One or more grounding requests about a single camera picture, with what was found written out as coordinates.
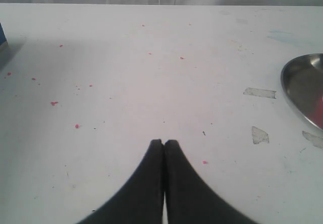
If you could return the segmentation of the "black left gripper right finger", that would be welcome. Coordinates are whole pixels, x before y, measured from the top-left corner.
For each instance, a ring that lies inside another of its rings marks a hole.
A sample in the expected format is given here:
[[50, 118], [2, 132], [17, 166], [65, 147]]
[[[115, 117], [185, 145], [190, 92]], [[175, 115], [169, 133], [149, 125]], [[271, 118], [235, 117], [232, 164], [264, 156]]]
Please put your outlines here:
[[178, 141], [165, 143], [164, 156], [168, 223], [255, 223], [203, 181]]

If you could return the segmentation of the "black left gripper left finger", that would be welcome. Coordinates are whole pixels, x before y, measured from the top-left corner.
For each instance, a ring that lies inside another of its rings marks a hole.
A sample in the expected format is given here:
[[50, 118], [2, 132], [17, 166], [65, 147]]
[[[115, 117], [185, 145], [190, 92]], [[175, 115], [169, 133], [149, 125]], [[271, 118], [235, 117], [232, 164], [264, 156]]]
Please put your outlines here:
[[163, 206], [164, 145], [156, 139], [122, 188], [80, 223], [162, 223]]

